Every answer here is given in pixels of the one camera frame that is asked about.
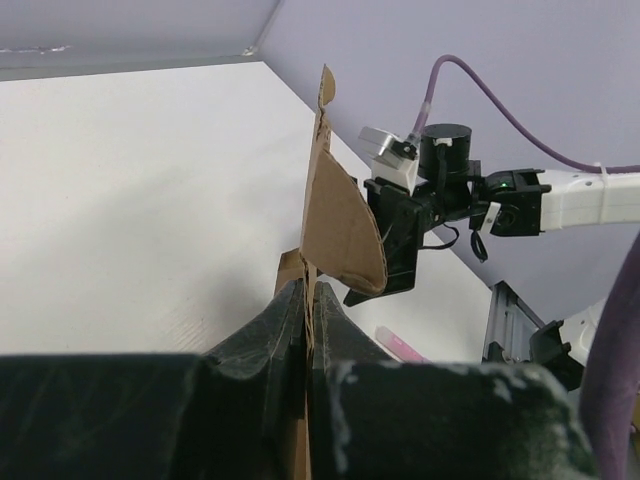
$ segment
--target torn cardboard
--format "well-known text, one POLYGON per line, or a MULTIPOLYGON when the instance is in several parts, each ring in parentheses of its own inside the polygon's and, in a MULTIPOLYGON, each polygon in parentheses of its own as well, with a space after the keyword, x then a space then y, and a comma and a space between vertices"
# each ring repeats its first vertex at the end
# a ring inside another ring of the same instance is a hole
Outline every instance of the torn cardboard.
MULTIPOLYGON (((318 269, 347 287, 378 295, 387 283, 382 240, 367 202, 353 179, 331 154, 331 123, 325 107, 336 93, 325 65, 320 79, 309 170, 305 187, 300 248, 280 257, 275 293, 289 281, 304 278, 307 360, 313 355, 313 297, 318 269)), ((296 480, 311 478, 309 423, 298 423, 296 480)))

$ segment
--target pink object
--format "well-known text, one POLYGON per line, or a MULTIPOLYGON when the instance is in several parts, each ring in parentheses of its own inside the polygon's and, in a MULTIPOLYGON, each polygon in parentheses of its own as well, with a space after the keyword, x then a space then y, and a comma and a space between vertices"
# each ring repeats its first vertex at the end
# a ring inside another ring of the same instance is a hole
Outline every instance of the pink object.
POLYGON ((416 352, 387 327, 376 328, 376 340, 403 362, 429 363, 429 360, 416 352))

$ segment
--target black cylinder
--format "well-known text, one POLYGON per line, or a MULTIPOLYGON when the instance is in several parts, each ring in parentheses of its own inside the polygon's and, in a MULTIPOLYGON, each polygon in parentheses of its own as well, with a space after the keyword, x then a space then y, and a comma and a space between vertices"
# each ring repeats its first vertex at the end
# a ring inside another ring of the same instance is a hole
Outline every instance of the black cylinder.
POLYGON ((466 182, 470 148, 469 127, 452 123, 427 125, 422 131, 418 174, 430 182, 437 181, 440 172, 440 151, 444 155, 447 168, 447 183, 466 182))

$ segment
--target gray wall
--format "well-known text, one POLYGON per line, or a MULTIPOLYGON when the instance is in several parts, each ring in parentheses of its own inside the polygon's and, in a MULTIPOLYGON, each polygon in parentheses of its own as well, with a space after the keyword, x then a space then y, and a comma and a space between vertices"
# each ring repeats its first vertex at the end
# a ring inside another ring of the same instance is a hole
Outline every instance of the gray wall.
POLYGON ((0 0, 0 69, 241 55, 277 3, 0 0))
MULTIPOLYGON (((454 53, 553 148, 585 163, 634 164, 638 25, 633 0, 287 0, 262 54, 309 104, 322 64, 331 67, 338 93, 330 113, 353 148, 364 125, 408 133, 433 61, 454 53)), ((563 168, 521 138, 457 67, 443 68, 433 108, 431 122, 473 128, 472 156, 485 173, 563 168)), ((468 237, 455 250, 488 284, 505 279, 550 320, 608 293, 637 231, 607 225, 486 238, 490 258, 482 266, 468 237)))

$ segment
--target white table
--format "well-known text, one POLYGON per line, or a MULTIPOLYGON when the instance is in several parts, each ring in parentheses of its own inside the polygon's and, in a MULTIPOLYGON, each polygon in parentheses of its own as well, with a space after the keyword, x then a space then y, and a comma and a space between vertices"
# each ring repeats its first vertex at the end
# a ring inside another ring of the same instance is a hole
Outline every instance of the white table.
MULTIPOLYGON (((298 244, 312 127, 262 63, 0 83, 0 352, 202 352, 233 333, 298 244)), ((423 252, 416 290, 347 310, 477 361, 489 301, 452 252, 423 252)))

